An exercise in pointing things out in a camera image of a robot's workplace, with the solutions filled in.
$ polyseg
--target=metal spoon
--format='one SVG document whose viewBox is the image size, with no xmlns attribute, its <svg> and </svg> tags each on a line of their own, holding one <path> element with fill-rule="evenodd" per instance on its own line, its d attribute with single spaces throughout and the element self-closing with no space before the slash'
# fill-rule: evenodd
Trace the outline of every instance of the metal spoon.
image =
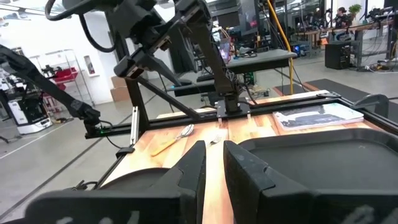
<svg viewBox="0 0 398 224">
<path fill-rule="evenodd" d="M 151 155 L 151 156 L 157 156 L 159 153 L 163 152 L 165 149 L 167 149 L 169 146 L 171 146 L 172 144 L 174 144 L 174 143 L 175 143 L 176 141 L 178 141 L 179 139 L 191 135 L 191 133 L 193 132 L 193 127 L 194 127 L 193 124 L 188 125 L 188 126 L 185 127 L 184 129 L 182 129 L 182 131 L 180 132 L 180 134 L 179 134 L 177 137 L 175 137 L 174 139 L 172 139 L 172 140 L 170 140 L 170 141 L 168 141 L 168 142 L 162 143 L 162 144 L 160 145 L 160 147 L 158 148 L 158 150 L 152 152 L 150 155 Z"/>
</svg>

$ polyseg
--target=black box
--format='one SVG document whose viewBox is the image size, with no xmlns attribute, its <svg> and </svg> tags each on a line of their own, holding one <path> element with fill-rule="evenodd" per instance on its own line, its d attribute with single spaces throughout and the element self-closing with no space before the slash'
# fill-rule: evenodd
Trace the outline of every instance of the black box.
<svg viewBox="0 0 398 224">
<path fill-rule="evenodd" d="M 325 49 L 325 66 L 333 69 L 349 68 L 351 44 L 328 44 Z"/>
</svg>

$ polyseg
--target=desk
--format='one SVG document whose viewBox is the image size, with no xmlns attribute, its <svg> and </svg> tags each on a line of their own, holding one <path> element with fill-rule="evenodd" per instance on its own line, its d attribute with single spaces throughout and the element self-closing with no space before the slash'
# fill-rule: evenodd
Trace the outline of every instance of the desk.
<svg viewBox="0 0 398 224">
<path fill-rule="evenodd" d="M 281 96 L 258 100 L 258 103 L 289 100 L 294 98 L 305 98 L 319 93 L 327 93 L 326 90 L 301 93 L 291 96 Z M 212 109 L 200 109 L 205 112 Z M 181 112 L 164 114 L 159 117 L 178 116 Z M 223 133 L 223 140 L 231 140 L 241 143 L 247 139 L 278 136 L 286 134 L 311 133 L 317 131 L 329 131 L 347 128 L 373 128 L 379 129 L 368 121 L 359 123 L 327 126 L 323 128 L 311 128 L 298 131 L 284 131 L 278 127 L 271 114 L 234 119 L 219 125 L 218 122 L 196 124 L 193 134 L 183 138 L 170 146 L 156 157 L 151 157 L 150 152 L 157 149 L 159 144 L 168 139 L 174 138 L 183 127 L 158 129 L 145 132 L 135 145 L 136 151 L 128 154 L 118 166 L 110 173 L 104 183 L 108 183 L 118 177 L 141 169 L 151 167 L 172 167 L 194 143 L 198 140 L 205 140 L 207 143 L 214 138 L 213 133 Z M 233 211 L 226 188 L 223 164 L 223 144 L 219 142 L 206 149 L 206 190 L 205 204 L 203 208 L 203 223 L 205 224 L 232 224 Z"/>
<path fill-rule="evenodd" d="M 389 20 L 389 21 L 382 21 L 381 26 L 390 26 L 393 25 L 394 21 Z M 372 56 L 372 55 L 378 55 L 378 54 L 386 54 L 386 58 L 390 58 L 390 45 L 387 45 L 387 50 L 385 51 L 380 51 L 378 53 L 374 54 L 362 54 L 362 49 L 363 49 L 363 31 L 364 30 L 370 30 L 370 29 L 375 29 L 378 28 L 379 24 L 378 23 L 372 23 L 372 24 L 365 24 L 365 25 L 360 25 L 360 26 L 354 26 L 354 27 L 349 27 L 349 28 L 344 28 L 344 29 L 335 29 L 332 27 L 329 27 L 327 29 L 323 30 L 313 30 L 309 32 L 299 32 L 297 35 L 306 35 L 308 36 L 308 41 L 305 43 L 309 45 L 310 47 L 310 56 L 313 54 L 313 37 L 316 37 L 318 34 L 321 34 L 321 32 L 329 32 L 329 44 L 333 42 L 340 42 L 340 41 L 335 41 L 334 38 L 335 36 L 333 35 L 334 32 L 346 32 L 352 31 L 355 33 L 355 40 L 354 41 L 349 41 L 351 43 L 354 43 L 354 55 L 356 57 L 356 66 L 361 66 L 362 64 L 362 58 L 367 57 L 367 56 Z M 388 38 L 389 40 L 387 43 L 391 42 L 391 29 L 388 29 Z"/>
<path fill-rule="evenodd" d="M 286 50 L 270 50 L 268 52 L 258 53 L 254 58 L 231 59 L 226 65 L 235 74 L 247 72 L 256 72 L 273 68 L 282 68 L 289 66 L 289 58 L 296 57 L 297 54 Z M 175 96 L 186 96 L 198 93 L 208 93 L 216 91 L 214 80 L 195 83 L 187 86 L 178 86 L 168 88 L 167 91 L 174 91 Z"/>
<path fill-rule="evenodd" d="M 379 27 L 378 23 L 372 23 L 372 24 L 366 24 L 366 25 L 361 25 L 361 26 L 356 26 L 356 27 L 350 27 L 348 28 L 348 31 L 353 31 L 355 33 L 355 40 L 354 41 L 349 41 L 351 42 L 351 45 L 354 46 L 354 52 L 353 54 L 356 57 L 356 66 L 360 67 L 362 65 L 362 58 L 363 57 L 369 57 L 373 55 L 379 55 L 379 54 L 386 54 L 386 58 L 390 59 L 391 57 L 391 47 L 394 44 L 389 44 L 392 42 L 391 40 L 391 28 L 392 25 L 394 24 L 393 20 L 389 21 L 382 21 L 381 22 L 381 28 L 380 28 L 380 34 L 378 35 L 379 37 L 382 36 L 383 32 L 383 26 L 388 26 L 388 34 L 387 34 L 387 49 L 378 51 L 378 52 L 371 52 L 370 54 L 367 53 L 362 53 L 363 49 L 363 35 L 364 35 L 364 30 L 370 30 L 370 29 L 375 29 Z M 347 29 L 335 29 L 333 30 L 334 32 L 345 32 Z M 339 42 L 333 40 L 334 36 L 331 32 L 329 32 L 329 43 L 332 42 Z"/>
</svg>

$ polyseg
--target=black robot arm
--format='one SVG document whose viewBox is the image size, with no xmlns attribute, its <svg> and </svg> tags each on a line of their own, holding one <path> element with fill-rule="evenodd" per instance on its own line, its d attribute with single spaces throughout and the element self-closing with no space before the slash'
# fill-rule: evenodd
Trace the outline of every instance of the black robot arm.
<svg viewBox="0 0 398 224">
<path fill-rule="evenodd" d="M 84 121 L 88 133 L 96 131 L 95 126 L 100 123 L 101 113 L 59 89 L 56 84 L 46 79 L 28 58 L 0 44 L 0 65 L 6 72 L 39 87 L 65 105 L 71 116 Z"/>
</svg>

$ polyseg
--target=wooden table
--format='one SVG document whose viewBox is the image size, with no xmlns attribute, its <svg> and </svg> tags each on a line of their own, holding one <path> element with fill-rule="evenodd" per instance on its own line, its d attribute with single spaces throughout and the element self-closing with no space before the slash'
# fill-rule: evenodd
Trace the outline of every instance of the wooden table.
<svg viewBox="0 0 398 224">
<path fill-rule="evenodd" d="M 258 100 L 258 103 L 268 103 L 272 101 L 289 100 L 294 98 L 304 98 L 314 96 L 319 93 L 327 93 L 326 90 L 301 93 L 291 96 L 281 96 Z M 204 112 L 212 109 L 201 109 Z M 170 117 L 181 115 L 181 112 L 164 114 L 159 117 Z M 251 138 L 261 138 L 269 136 L 279 136 L 286 134 L 311 133 L 317 131 L 328 131 L 347 128 L 373 128 L 377 126 L 364 121 L 359 123 L 327 126 L 323 128 L 310 128 L 299 131 L 284 131 L 274 121 L 271 114 L 253 116 L 250 120 L 247 118 L 234 119 L 219 125 L 218 122 L 196 124 L 194 132 L 187 138 L 182 138 L 173 146 L 170 146 L 158 156 L 151 157 L 150 153 L 159 147 L 159 144 L 174 138 L 184 127 L 175 127 L 168 129 L 158 129 L 146 131 L 138 140 L 132 154 L 128 154 L 113 170 L 104 184 L 117 179 L 118 177 L 141 169 L 151 167 L 172 167 L 197 140 L 205 140 L 209 143 L 214 138 L 214 133 L 222 134 L 223 140 L 232 140 L 235 143 L 241 143 Z M 205 204 L 203 209 L 203 223 L 233 223 L 233 211 L 224 177 L 223 164 L 223 144 L 212 145 L 206 149 L 206 190 Z"/>
<path fill-rule="evenodd" d="M 380 23 L 381 27 L 386 26 L 386 25 L 393 25 L 394 24 L 394 20 L 389 20 L 389 21 L 382 21 Z M 305 45 L 309 45 L 310 50 L 310 57 L 313 55 L 314 50 L 317 49 L 319 46 L 317 45 L 317 41 L 320 39 L 318 38 L 318 34 L 320 35 L 322 32 L 329 32 L 329 44 L 332 42 L 336 42 L 334 40 L 335 36 L 333 35 L 333 33 L 339 33 L 339 32 L 346 32 L 346 31 L 352 31 L 356 33 L 356 41 L 360 42 L 359 43 L 359 47 L 358 47 L 358 56 L 357 56 L 357 66 L 360 66 L 362 63 L 362 57 L 365 57 L 367 55 L 362 55 L 362 41 L 363 41 L 363 31 L 364 30 L 371 30 L 371 29 L 375 29 L 379 27 L 379 23 L 378 22 L 373 22 L 370 24 L 364 24 L 364 25 L 359 25 L 359 26 L 352 26 L 352 27 L 347 27 L 347 28 L 341 28 L 341 29 L 336 29 L 334 27 L 328 27 L 326 29 L 322 29 L 322 30 L 310 30 L 308 32 L 298 32 L 297 35 L 298 36 L 307 36 L 307 41 L 298 41 L 298 43 L 300 44 L 305 44 Z M 387 53 L 389 51 L 389 49 L 387 49 L 387 51 L 383 51 L 382 54 Z"/>
</svg>

